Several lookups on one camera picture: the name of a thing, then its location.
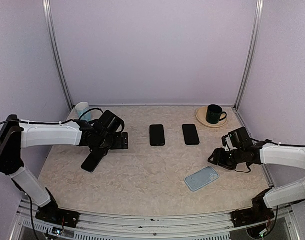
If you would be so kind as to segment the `blue edged smartphone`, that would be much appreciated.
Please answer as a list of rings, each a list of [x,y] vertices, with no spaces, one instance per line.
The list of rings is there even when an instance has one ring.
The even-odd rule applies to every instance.
[[[82,163],[81,168],[86,172],[93,173],[104,156],[104,153],[101,151],[91,152],[86,160]]]

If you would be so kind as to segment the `light blue phone case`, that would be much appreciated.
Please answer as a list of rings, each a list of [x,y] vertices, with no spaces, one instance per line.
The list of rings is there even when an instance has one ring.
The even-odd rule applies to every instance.
[[[207,166],[192,175],[187,176],[184,179],[184,182],[192,192],[196,192],[213,183],[219,177],[219,173],[212,166]]]

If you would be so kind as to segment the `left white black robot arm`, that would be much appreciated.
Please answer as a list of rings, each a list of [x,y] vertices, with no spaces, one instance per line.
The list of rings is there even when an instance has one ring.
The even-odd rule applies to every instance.
[[[37,205],[32,220],[76,228],[80,213],[60,208],[51,191],[44,187],[22,159],[22,151],[49,146],[88,147],[89,155],[81,169],[94,172],[99,163],[114,150],[129,148],[125,122],[106,110],[98,119],[69,119],[40,122],[19,119],[11,114],[0,122],[0,173],[9,176],[16,187],[27,195],[30,204]]]

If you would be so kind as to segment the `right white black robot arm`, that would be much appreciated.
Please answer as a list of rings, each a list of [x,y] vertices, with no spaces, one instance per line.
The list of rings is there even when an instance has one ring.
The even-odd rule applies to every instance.
[[[222,137],[222,147],[216,148],[208,162],[234,171],[239,164],[280,165],[305,170],[305,145],[274,143],[269,139],[257,141],[245,127]],[[252,199],[252,207],[231,213],[234,227],[243,227],[273,219],[274,208],[305,201],[305,177],[280,187],[268,188]]]

